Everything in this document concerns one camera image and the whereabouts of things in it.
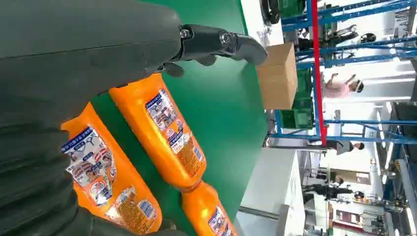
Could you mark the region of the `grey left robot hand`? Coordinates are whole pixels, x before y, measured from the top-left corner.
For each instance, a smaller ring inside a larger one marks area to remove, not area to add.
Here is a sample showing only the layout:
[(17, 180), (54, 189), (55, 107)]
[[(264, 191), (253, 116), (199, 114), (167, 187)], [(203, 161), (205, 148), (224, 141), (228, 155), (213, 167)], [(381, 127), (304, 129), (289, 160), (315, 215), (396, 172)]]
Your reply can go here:
[(216, 56), (260, 65), (265, 48), (221, 28), (182, 23), (167, 6), (138, 0), (3, 0), (0, 126), (59, 128), (96, 94), (176, 61)]

